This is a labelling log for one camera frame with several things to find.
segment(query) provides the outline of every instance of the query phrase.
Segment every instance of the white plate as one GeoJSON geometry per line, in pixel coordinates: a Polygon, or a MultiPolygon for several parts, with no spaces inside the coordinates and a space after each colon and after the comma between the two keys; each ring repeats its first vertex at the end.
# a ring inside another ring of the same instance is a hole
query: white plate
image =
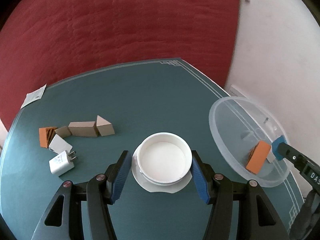
{"type": "Polygon", "coordinates": [[[132,156],[131,170],[132,170],[132,174],[133,174],[135,180],[146,191],[176,193],[176,192],[182,190],[191,180],[192,175],[191,175],[190,171],[188,171],[188,173],[182,178],[181,181],[179,181],[173,185],[165,185],[165,186],[156,185],[156,184],[153,184],[152,182],[146,180],[146,178],[140,172],[140,169],[138,166],[138,160],[137,160],[138,148],[134,151],[134,154],[132,156]]]}

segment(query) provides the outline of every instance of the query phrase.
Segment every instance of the red fabric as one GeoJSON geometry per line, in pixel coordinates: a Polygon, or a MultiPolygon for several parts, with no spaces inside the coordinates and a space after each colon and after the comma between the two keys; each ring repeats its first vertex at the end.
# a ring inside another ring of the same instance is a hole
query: red fabric
{"type": "Polygon", "coordinates": [[[223,86],[239,0],[22,0],[0,31],[0,118],[26,93],[88,70],[181,57],[223,86]]]}

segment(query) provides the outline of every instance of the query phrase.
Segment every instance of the white power adapter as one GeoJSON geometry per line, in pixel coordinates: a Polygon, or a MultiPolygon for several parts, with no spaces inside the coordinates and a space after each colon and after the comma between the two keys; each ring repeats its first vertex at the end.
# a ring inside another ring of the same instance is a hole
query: white power adapter
{"type": "Polygon", "coordinates": [[[51,173],[60,176],[68,170],[71,170],[75,166],[72,161],[76,159],[76,157],[72,158],[71,156],[75,153],[76,152],[68,153],[68,151],[63,151],[49,160],[51,173]]]}

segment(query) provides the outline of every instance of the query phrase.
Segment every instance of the striped orange block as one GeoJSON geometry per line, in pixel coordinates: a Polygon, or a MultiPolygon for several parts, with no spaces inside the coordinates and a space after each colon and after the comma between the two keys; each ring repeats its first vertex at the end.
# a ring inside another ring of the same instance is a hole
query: striped orange block
{"type": "Polygon", "coordinates": [[[265,141],[259,141],[255,147],[250,150],[247,166],[248,171],[258,174],[267,158],[271,146],[265,141]]]}
{"type": "Polygon", "coordinates": [[[56,130],[57,127],[42,127],[39,128],[39,141],[40,146],[43,148],[48,148],[52,138],[55,135],[54,130],[56,130]]]}

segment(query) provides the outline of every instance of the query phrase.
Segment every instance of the screw head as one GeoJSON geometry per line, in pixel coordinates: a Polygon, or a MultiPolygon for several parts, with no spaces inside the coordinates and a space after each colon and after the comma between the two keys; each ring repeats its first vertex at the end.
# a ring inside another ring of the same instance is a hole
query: screw head
{"type": "Polygon", "coordinates": [[[98,174],[96,179],[97,180],[104,180],[106,178],[106,176],[104,174],[98,174]]]}
{"type": "Polygon", "coordinates": [[[256,187],[258,185],[258,183],[255,181],[255,180],[250,180],[249,181],[249,184],[252,186],[252,187],[256,187]]]}
{"type": "Polygon", "coordinates": [[[71,181],[67,180],[62,184],[64,187],[70,187],[71,186],[71,181]]]}
{"type": "Polygon", "coordinates": [[[214,178],[217,179],[217,180],[221,180],[221,179],[223,179],[223,175],[221,173],[216,173],[214,175],[214,178]]]}

